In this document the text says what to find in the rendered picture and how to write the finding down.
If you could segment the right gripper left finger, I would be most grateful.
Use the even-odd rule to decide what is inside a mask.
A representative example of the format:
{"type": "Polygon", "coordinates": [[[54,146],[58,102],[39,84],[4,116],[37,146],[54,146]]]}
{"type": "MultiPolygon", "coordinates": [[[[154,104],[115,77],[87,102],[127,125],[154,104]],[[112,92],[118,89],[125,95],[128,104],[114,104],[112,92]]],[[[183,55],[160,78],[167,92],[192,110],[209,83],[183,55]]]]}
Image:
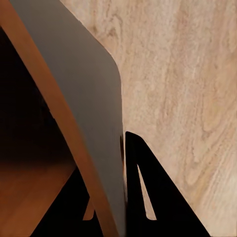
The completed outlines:
{"type": "Polygon", "coordinates": [[[89,199],[76,167],[30,237],[103,237],[95,211],[93,219],[83,220],[89,199]]]}

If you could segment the trash can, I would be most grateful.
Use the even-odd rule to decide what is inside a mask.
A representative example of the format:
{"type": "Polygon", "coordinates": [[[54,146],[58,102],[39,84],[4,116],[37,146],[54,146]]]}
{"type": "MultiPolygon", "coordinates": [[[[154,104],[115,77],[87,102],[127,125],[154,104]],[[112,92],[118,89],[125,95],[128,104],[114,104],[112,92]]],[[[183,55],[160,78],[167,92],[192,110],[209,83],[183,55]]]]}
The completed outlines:
{"type": "Polygon", "coordinates": [[[0,0],[0,237],[30,237],[76,167],[83,220],[127,237],[113,57],[60,0],[0,0]]]}

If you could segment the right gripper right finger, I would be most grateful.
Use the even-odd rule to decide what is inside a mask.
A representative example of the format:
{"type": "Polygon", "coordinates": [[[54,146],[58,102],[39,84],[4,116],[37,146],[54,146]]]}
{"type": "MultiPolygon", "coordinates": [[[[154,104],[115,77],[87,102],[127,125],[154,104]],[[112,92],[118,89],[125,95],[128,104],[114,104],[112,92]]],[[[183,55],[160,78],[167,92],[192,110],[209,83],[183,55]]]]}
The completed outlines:
{"type": "Polygon", "coordinates": [[[211,237],[144,139],[125,133],[129,237],[211,237]],[[138,167],[157,220],[146,217],[138,167]]]}

